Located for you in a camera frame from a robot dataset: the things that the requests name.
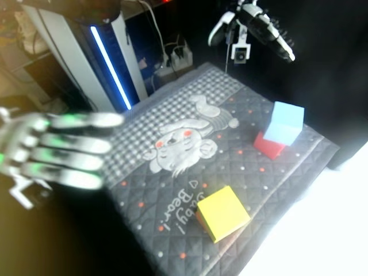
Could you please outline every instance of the light strip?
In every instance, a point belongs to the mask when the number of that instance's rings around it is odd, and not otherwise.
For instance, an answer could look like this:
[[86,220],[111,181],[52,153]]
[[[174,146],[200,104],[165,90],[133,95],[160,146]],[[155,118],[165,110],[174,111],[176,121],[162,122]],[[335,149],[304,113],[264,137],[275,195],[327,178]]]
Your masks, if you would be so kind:
[[100,50],[100,51],[101,51],[101,53],[102,53],[103,59],[105,59],[106,65],[108,66],[108,68],[109,68],[109,70],[110,70],[110,73],[111,73],[111,75],[113,76],[113,79],[114,79],[114,81],[115,81],[115,84],[116,84],[116,86],[117,86],[117,88],[118,88],[118,90],[119,90],[119,92],[120,92],[120,94],[121,94],[121,96],[122,96],[122,99],[123,99],[123,100],[124,100],[124,102],[125,102],[126,107],[127,107],[129,110],[131,110],[131,108],[132,108],[132,107],[131,107],[131,104],[129,103],[128,98],[127,98],[127,95],[125,94],[124,89],[122,88],[122,85],[121,85],[121,83],[120,83],[120,80],[119,80],[119,78],[118,78],[118,76],[117,76],[117,74],[116,74],[116,72],[115,72],[115,69],[114,69],[114,67],[113,67],[113,65],[112,65],[112,63],[111,63],[111,60],[110,60],[110,58],[109,58],[108,53],[106,52],[105,46],[104,46],[104,44],[102,43],[102,40],[101,40],[101,38],[100,38],[100,36],[99,36],[99,34],[98,34],[98,32],[97,32],[96,27],[92,26],[92,27],[91,27],[91,32],[92,32],[92,34],[93,34],[93,36],[94,36],[94,39],[95,39],[95,41],[96,41],[96,43],[97,43],[97,45],[98,45],[99,50]]

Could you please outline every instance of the light blue block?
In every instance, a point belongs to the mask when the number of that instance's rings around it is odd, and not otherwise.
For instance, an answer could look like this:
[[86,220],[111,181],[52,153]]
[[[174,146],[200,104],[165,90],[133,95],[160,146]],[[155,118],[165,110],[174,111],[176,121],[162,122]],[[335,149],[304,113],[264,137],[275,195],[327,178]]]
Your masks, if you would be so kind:
[[303,130],[304,108],[275,102],[271,123],[264,133],[264,139],[284,145],[291,145]]

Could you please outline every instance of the gingham fabric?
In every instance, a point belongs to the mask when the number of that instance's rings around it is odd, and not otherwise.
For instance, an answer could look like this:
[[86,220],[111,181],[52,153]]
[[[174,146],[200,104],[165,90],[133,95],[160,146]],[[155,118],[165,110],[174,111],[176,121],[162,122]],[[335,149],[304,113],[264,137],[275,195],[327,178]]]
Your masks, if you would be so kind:
[[[239,120],[235,129],[212,133],[216,154],[201,159],[177,178],[156,174],[143,152],[158,128],[197,118],[193,94],[205,95]],[[106,157],[106,184],[112,200],[136,235],[157,275],[237,275],[269,229],[322,171],[337,146],[308,126],[291,147],[270,160],[253,146],[269,121],[273,103],[221,70],[204,64],[140,103],[112,137]],[[193,215],[198,200],[230,185],[252,221],[213,244]]]

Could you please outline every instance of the bear's red cheek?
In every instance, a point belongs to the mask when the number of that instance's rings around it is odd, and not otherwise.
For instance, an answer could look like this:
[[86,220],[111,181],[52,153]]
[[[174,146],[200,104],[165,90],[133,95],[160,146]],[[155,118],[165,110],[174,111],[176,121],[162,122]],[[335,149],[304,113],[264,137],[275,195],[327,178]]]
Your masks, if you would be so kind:
[[184,136],[188,137],[191,135],[191,131],[184,131]]
[[163,146],[163,142],[162,141],[157,141],[156,142],[156,148],[160,148]]

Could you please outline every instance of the gray blanket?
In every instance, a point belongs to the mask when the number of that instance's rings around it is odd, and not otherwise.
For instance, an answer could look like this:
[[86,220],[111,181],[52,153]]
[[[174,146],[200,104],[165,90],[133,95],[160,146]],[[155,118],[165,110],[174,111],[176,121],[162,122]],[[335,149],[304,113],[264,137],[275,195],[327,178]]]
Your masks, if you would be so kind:
[[[158,90],[111,137],[104,177],[162,275],[237,275],[338,149],[304,126],[276,160],[252,144],[273,103],[211,64]],[[252,221],[217,244],[197,202],[230,185]]]

